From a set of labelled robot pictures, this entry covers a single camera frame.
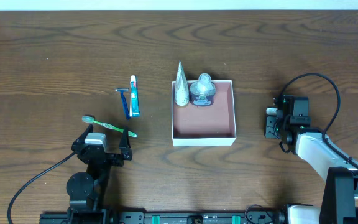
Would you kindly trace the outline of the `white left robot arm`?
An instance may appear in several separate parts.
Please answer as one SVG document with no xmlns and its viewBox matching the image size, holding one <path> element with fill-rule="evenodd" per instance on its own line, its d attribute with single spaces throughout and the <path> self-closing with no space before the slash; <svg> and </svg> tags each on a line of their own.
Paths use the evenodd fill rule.
<svg viewBox="0 0 358 224">
<path fill-rule="evenodd" d="M 93 125 L 73 142 L 71 150 L 87 165 L 84 172 L 73 174 L 66 186 L 69 195 L 68 223 L 117 223 L 116 212 L 103 205 L 111 168 L 122 167 L 132 159 L 129 131 L 124 128 L 119 143 L 119 153 L 109 153 L 107 138 L 95 133 Z"/>
</svg>

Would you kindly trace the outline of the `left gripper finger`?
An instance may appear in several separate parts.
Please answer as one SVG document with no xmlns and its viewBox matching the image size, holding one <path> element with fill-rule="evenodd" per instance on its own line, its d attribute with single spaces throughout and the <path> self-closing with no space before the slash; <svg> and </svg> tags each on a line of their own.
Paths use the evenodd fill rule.
<svg viewBox="0 0 358 224">
<path fill-rule="evenodd" d="M 84 144 L 87 135 L 92 132 L 93 132 L 93 125 L 89 124 L 89 126 L 85 129 L 85 131 L 76 140 L 74 140 L 72 146 L 80 146 Z"/>
<path fill-rule="evenodd" d="M 129 131 L 127 127 L 123 129 L 121 140 L 119 143 L 119 149 L 121 151 L 123 160 L 125 161 L 132 160 L 132 149 L 129 142 Z"/>
</svg>

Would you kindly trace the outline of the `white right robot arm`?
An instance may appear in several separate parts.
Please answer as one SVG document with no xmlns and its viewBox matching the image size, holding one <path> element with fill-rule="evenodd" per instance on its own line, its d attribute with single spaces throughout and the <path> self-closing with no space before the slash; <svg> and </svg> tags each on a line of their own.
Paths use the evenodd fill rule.
<svg viewBox="0 0 358 224">
<path fill-rule="evenodd" d="M 320 207 L 287 205 L 278 223 L 358 223 L 358 162 L 311 126 L 309 99 L 279 96 L 267 108 L 265 137 L 306 161 L 324 180 Z"/>
</svg>

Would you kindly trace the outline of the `green Dettol soap bar pack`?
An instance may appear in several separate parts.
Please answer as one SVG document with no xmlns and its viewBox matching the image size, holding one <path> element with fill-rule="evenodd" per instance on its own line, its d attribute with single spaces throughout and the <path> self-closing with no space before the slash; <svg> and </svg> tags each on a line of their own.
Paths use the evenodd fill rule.
<svg viewBox="0 0 358 224">
<path fill-rule="evenodd" d="M 267 108 L 265 110 L 265 112 L 266 112 L 267 116 L 276 116 L 278 113 L 278 109 L 277 108 Z"/>
</svg>

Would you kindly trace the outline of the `teal toothpaste tube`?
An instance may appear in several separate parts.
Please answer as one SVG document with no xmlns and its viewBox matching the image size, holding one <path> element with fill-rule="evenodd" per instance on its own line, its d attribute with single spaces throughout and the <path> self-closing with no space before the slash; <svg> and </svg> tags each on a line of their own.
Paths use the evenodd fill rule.
<svg viewBox="0 0 358 224">
<path fill-rule="evenodd" d="M 135 75 L 131 75 L 130 88 L 131 88 L 131 102 L 130 102 L 131 117 L 140 117 L 137 77 Z"/>
</svg>

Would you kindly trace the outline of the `green toothbrush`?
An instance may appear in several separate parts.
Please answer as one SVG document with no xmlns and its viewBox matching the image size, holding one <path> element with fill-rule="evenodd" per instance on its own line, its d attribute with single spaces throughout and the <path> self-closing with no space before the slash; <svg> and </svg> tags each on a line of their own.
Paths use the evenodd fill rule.
<svg viewBox="0 0 358 224">
<path fill-rule="evenodd" d="M 115 127 L 115 126 L 113 126 L 111 124 L 95 120 L 95 118 L 93 116 L 82 116 L 81 120 L 84 123 L 98 124 L 98 125 L 100 125 L 100 126 L 102 126 L 104 128 L 107 128 L 107 129 L 111 129 L 111 130 L 118 131 L 118 132 L 121 132 L 121 133 L 124 132 L 124 130 L 121 129 L 121 128 L 117 128 L 117 127 Z"/>
</svg>

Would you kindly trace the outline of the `blue disposable razor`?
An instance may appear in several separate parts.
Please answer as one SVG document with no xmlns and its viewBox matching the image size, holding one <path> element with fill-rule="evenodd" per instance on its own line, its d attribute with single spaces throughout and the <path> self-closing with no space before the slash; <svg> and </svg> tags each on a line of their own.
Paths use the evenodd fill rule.
<svg viewBox="0 0 358 224">
<path fill-rule="evenodd" d="M 116 91 L 120 93 L 122 107 L 123 107 L 123 110 L 124 110 L 125 117 L 126 117 L 127 120 L 130 120 L 131 116 L 130 116 L 130 113 L 129 113 L 126 97 L 124 95 L 125 92 L 129 91 L 129 89 L 128 88 L 116 88 Z"/>
</svg>

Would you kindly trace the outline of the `white lotion tube gold cap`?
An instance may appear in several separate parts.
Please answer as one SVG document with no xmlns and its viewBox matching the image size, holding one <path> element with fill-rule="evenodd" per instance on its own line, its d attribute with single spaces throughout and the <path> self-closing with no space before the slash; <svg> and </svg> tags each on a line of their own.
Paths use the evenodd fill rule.
<svg viewBox="0 0 358 224">
<path fill-rule="evenodd" d="M 178 63 L 174 97 L 178 106 L 186 106 L 189 103 L 188 82 L 181 61 Z"/>
</svg>

